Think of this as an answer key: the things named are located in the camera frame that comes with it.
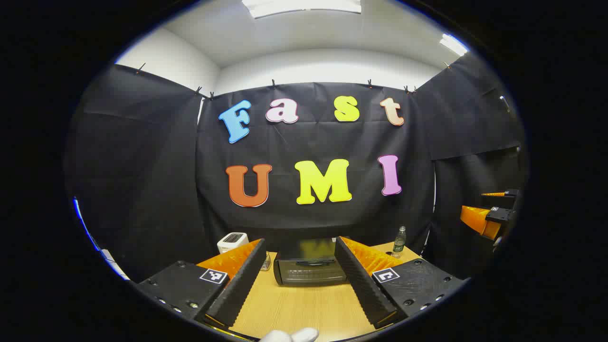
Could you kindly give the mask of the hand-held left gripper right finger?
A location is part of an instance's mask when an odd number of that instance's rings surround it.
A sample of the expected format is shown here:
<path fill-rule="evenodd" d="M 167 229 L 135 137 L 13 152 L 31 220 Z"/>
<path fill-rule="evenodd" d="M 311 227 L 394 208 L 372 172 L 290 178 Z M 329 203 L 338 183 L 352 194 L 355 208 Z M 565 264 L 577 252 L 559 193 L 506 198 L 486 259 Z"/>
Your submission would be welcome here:
<path fill-rule="evenodd" d="M 345 237 L 336 239 L 335 256 L 376 329 L 436 307 L 468 282 L 423 258 L 402 261 Z"/>

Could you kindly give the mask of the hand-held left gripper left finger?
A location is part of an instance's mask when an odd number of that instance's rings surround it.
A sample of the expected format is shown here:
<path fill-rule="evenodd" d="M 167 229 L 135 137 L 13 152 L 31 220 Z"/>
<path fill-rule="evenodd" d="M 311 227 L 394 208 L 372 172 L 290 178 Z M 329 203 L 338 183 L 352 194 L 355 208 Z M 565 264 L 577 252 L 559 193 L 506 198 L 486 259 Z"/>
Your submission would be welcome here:
<path fill-rule="evenodd" d="M 266 252 L 265 239 L 257 239 L 199 264 L 174 262 L 135 288 L 186 320 L 230 328 L 260 273 Z"/>

